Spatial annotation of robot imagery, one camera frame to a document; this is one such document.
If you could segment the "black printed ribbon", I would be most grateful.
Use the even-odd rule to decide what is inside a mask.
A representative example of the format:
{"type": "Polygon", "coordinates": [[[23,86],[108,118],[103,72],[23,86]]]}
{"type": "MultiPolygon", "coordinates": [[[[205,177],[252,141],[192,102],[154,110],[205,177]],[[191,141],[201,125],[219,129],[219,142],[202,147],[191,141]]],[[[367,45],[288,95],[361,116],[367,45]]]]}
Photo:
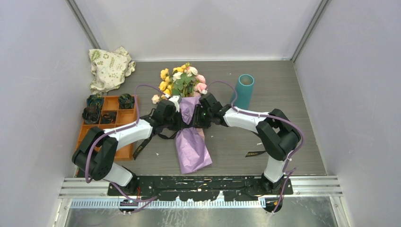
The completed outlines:
{"type": "MultiPolygon", "coordinates": [[[[177,134],[179,131],[175,131],[171,136],[166,136],[163,135],[161,133],[158,134],[158,137],[164,139],[164,140],[172,140],[172,139],[176,139],[177,134]]],[[[136,158],[138,157],[138,155],[140,154],[140,152],[150,143],[151,139],[153,138],[153,136],[145,139],[137,148],[136,150],[133,152],[133,159],[136,160],[136,158]]],[[[252,157],[252,156],[257,156],[260,154],[263,154],[265,151],[250,151],[246,154],[246,157],[252,157]]]]}

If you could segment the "artificial flower bouquet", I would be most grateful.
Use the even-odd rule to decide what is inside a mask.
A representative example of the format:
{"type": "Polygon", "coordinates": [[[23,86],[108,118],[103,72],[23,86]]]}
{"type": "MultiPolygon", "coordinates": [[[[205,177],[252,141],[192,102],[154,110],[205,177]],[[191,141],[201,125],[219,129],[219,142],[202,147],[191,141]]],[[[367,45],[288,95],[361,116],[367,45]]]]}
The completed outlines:
{"type": "Polygon", "coordinates": [[[153,104],[172,96],[196,97],[207,93],[205,77],[189,62],[171,71],[168,68],[161,70],[160,78],[158,88],[162,94],[153,95],[153,104]]]}

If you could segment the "purple wrapping paper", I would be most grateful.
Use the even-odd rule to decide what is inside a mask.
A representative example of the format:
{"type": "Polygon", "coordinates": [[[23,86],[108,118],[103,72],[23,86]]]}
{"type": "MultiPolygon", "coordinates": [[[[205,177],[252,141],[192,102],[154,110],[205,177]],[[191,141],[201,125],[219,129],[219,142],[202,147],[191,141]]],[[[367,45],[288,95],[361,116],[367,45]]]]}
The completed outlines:
{"type": "Polygon", "coordinates": [[[179,106],[185,127],[178,131],[175,138],[181,174],[196,172],[212,164],[212,159],[205,144],[202,129],[190,127],[195,105],[199,97],[184,97],[179,106]]]}

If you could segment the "teal cylindrical vase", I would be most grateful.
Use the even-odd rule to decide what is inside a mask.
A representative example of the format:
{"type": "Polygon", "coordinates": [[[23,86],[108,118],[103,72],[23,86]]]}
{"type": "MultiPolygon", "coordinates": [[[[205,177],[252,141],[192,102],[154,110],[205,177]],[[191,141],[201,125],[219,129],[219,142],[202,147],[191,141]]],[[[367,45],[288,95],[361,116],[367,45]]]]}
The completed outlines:
{"type": "Polygon", "coordinates": [[[248,110],[253,95],[254,78],[249,74],[243,74],[238,78],[235,85],[237,99],[234,106],[248,110]]]}

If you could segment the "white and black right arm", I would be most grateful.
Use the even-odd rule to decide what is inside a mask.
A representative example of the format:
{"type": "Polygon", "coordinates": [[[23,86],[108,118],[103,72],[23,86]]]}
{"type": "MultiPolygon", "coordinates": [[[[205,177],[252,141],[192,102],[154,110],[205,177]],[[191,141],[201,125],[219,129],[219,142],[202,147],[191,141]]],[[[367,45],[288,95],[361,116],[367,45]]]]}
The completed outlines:
{"type": "Polygon", "coordinates": [[[191,126],[208,128],[212,123],[249,130],[261,140],[269,155],[262,187],[266,193],[275,194],[281,188],[290,157],[303,141],[301,130],[280,109],[247,111],[231,104],[222,105],[208,93],[201,95],[195,105],[191,126]]]}

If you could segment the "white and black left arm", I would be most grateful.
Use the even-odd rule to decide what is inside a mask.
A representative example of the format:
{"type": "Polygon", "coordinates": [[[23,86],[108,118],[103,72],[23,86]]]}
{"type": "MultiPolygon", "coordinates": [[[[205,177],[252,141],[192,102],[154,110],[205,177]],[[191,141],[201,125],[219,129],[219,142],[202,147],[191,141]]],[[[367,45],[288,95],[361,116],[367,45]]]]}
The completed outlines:
{"type": "Polygon", "coordinates": [[[114,162],[116,151],[138,140],[151,138],[165,128],[175,127],[181,100],[180,96],[162,100],[151,114],[120,127],[107,130],[92,127],[74,152],[72,162],[85,171],[87,181],[107,180],[119,185],[126,195],[133,195],[138,182],[129,169],[114,162]]]}

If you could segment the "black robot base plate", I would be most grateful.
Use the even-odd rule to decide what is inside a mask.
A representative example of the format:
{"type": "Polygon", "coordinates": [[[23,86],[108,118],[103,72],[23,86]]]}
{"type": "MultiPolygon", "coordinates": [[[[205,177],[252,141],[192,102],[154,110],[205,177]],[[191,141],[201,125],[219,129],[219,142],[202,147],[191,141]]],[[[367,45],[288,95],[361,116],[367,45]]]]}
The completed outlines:
{"type": "Polygon", "coordinates": [[[281,192],[293,194],[291,181],[281,180],[275,189],[268,189],[267,182],[258,175],[142,175],[134,180],[133,187],[122,190],[131,198],[156,196],[160,201],[215,201],[219,194],[224,201],[255,201],[262,196],[279,196],[281,192]]]}

